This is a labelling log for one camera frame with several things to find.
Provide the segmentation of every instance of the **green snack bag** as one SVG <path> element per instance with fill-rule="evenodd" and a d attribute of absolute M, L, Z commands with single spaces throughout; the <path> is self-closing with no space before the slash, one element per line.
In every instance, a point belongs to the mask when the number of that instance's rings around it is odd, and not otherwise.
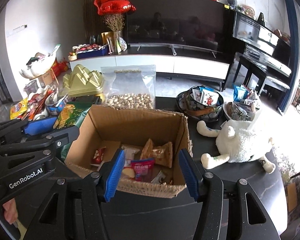
<path fill-rule="evenodd" d="M 56 122 L 53 125 L 54 129 L 61 129 L 71 125 L 76 125 L 80 128 L 84 118 L 86 117 L 92 104 L 81 102 L 68 102 L 59 114 Z M 64 162 L 72 143 L 59 148 L 57 157 Z"/>

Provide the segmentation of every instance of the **gold mountain-shaped box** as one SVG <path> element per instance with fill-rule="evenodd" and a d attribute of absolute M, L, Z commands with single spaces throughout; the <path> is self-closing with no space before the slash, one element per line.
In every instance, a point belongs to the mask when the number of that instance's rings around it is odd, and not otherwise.
<path fill-rule="evenodd" d="M 100 72 L 90 71 L 83 65 L 78 64 L 72 73 L 63 77 L 63 92 L 70 97 L 83 97 L 96 95 L 103 92 L 104 79 Z"/>

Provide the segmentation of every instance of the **pink snack package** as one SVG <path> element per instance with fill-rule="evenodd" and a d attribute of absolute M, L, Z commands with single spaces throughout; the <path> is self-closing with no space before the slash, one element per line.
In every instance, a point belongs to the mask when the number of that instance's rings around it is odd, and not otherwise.
<path fill-rule="evenodd" d="M 133 168 L 135 172 L 135 180 L 142 182 L 151 182 L 154 162 L 154 158 L 131 161 L 131 168 Z"/>

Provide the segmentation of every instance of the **white plush toy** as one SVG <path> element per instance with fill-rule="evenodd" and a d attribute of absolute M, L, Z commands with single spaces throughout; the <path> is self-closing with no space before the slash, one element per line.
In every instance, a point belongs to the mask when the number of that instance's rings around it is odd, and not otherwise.
<path fill-rule="evenodd" d="M 205 169 L 212 169 L 225 162 L 259 160 L 267 173 L 274 172 L 275 164 L 265 156 L 272 148 L 272 138 L 269 138 L 266 132 L 254 129 L 254 122 L 230 119 L 221 130 L 213 130 L 208 128 L 204 121 L 199 121 L 197 131 L 203 136 L 216 137 L 220 153 L 217 157 L 211 157 L 208 153 L 201 156 L 201 163 Z"/>

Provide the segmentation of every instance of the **red heart balloon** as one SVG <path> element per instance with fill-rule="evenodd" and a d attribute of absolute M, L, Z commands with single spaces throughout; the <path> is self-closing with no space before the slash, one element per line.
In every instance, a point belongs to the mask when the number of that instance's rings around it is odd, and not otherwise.
<path fill-rule="evenodd" d="M 107 13 L 126 13 L 135 11 L 136 8 L 128 0 L 94 0 L 98 15 Z"/>

